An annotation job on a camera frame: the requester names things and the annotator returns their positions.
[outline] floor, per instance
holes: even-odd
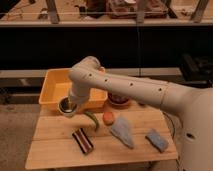
[[[0,170],[1,171],[25,171],[25,161],[30,148],[38,119],[40,106],[38,104],[7,104],[0,105]],[[175,143],[180,149],[180,124],[176,117],[172,117],[175,123]],[[168,126],[173,132],[171,121],[167,119]],[[102,166],[101,171],[145,171],[147,165],[126,164],[118,166]],[[63,170],[100,170],[97,167],[73,168]],[[158,162],[152,171],[176,171],[176,161]]]

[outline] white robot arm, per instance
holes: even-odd
[[[180,171],[213,168],[213,88],[197,89],[171,82],[113,75],[99,71],[95,57],[74,65],[69,73],[69,100],[81,105],[90,89],[103,89],[174,114],[183,124]]]

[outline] yellow bin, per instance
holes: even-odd
[[[68,74],[70,68],[49,69],[39,97],[39,104],[46,106],[49,110],[58,110],[59,101],[68,96],[72,85]],[[107,100],[107,92],[92,88],[90,99],[84,108],[101,108]]]

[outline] gray cloth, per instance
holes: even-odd
[[[124,117],[119,116],[115,120],[110,128],[110,132],[112,133],[112,135],[121,140],[121,142],[123,142],[127,147],[131,149],[134,148],[131,128],[128,121]]]
[[[165,138],[163,138],[155,129],[149,131],[148,134],[146,135],[146,138],[161,153],[164,152],[169,145],[168,141]]]

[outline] shelving unit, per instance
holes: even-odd
[[[178,18],[156,18],[144,20],[143,26],[163,26],[163,25],[213,25],[213,0],[209,0],[200,22],[190,20],[190,16],[182,13],[183,9],[194,11],[198,0],[172,0],[170,9]],[[21,0],[13,9],[11,9],[1,20],[1,26],[84,26],[84,27],[111,27],[111,26],[136,26],[136,19],[111,19],[108,15],[103,15],[98,19],[91,17],[82,17],[75,5],[85,5],[84,0],[55,0],[58,16],[58,24],[51,24],[50,18],[47,20],[38,20],[42,8],[47,8],[45,0],[37,0],[34,4],[29,4],[28,0]]]

